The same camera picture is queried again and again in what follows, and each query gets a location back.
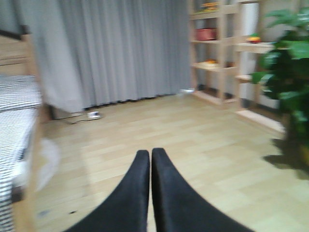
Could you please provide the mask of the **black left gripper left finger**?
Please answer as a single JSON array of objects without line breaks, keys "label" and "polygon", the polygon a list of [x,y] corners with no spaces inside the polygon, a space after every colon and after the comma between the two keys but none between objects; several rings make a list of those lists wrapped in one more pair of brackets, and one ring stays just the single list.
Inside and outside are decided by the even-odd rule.
[{"label": "black left gripper left finger", "polygon": [[139,150],[123,179],[94,211],[68,232],[145,232],[149,205],[150,156]]}]

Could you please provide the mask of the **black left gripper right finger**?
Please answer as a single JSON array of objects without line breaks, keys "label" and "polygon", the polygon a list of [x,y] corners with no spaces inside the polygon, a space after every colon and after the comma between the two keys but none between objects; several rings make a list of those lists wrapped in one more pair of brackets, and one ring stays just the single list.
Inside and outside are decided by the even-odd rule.
[{"label": "black left gripper right finger", "polygon": [[158,232],[249,232],[201,197],[163,148],[152,150],[152,199]]}]

